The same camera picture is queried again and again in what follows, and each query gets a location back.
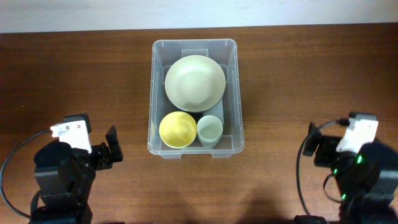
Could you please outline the small yellow bowl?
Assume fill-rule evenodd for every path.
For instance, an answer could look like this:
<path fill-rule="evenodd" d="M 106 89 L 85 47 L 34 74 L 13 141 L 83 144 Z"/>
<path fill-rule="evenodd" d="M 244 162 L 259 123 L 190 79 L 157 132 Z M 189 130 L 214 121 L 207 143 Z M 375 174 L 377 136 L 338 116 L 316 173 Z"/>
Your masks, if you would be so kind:
<path fill-rule="evenodd" d="M 183 111 L 174 111 L 166 115 L 159 126 L 161 140 L 174 149 L 191 145 L 197 136 L 197 122 Z"/>

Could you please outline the cream cup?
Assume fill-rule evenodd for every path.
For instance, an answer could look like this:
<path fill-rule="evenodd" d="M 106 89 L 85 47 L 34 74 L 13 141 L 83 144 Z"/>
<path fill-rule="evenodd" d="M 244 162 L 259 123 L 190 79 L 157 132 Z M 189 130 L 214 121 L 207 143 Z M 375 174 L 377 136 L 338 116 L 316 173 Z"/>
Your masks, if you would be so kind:
<path fill-rule="evenodd" d="M 216 142 L 222 136 L 223 123 L 213 115 L 206 115 L 197 122 L 197 136 L 205 143 Z"/>

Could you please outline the cream bowl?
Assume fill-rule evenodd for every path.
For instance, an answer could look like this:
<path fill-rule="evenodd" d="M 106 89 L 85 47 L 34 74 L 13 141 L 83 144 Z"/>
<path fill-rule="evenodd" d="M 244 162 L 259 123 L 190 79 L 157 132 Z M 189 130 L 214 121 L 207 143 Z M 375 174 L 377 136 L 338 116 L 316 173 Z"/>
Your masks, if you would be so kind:
<path fill-rule="evenodd" d="M 177 108 L 199 113 L 214 107 L 223 97 L 226 77 L 220 65 L 202 55 L 177 60 L 165 77 L 165 92 Z"/>

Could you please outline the green cup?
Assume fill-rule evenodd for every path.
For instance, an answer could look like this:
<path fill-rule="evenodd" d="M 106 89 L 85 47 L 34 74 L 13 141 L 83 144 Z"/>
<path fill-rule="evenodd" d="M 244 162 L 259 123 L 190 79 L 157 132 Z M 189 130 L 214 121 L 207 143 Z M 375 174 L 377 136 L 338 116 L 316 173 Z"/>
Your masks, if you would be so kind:
<path fill-rule="evenodd" d="M 218 142 L 220 141 L 220 139 L 221 139 L 221 136 L 220 136 L 219 138 L 217 138 L 217 139 L 212 139 L 212 140 L 199 138 L 199 141 L 200 141 L 200 143 L 201 143 L 201 145 L 202 145 L 203 147 L 210 147 L 210 148 L 212 148 L 212 147 L 215 147 L 215 146 L 218 144 Z"/>

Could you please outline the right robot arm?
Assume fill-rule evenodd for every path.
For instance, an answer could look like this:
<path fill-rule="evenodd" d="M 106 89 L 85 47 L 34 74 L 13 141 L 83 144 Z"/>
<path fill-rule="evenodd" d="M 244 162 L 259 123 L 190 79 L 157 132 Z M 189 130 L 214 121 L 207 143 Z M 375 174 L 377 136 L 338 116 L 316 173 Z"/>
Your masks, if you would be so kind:
<path fill-rule="evenodd" d="M 341 197 L 341 223 L 397 223 L 391 206 L 397 190 L 397 152 L 378 139 L 361 146 L 358 152 L 337 152 L 340 138 L 326 136 L 321 129 L 346 119 L 316 126 L 310 123 L 299 156 L 313 156 L 317 167 L 331 170 L 326 180 L 336 180 Z"/>

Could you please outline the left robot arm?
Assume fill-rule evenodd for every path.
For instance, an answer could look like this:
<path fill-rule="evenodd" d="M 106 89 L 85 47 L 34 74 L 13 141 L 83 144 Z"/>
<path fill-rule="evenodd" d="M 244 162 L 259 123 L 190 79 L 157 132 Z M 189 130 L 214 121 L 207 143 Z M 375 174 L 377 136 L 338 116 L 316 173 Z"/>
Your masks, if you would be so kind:
<path fill-rule="evenodd" d="M 86 113 L 66 116 L 50 127 L 54 140 L 35 157 L 35 179 L 40 190 L 30 205 L 31 223 L 91 223 L 88 199 L 96 171 L 123 160 L 115 126 L 106 142 L 91 145 Z"/>

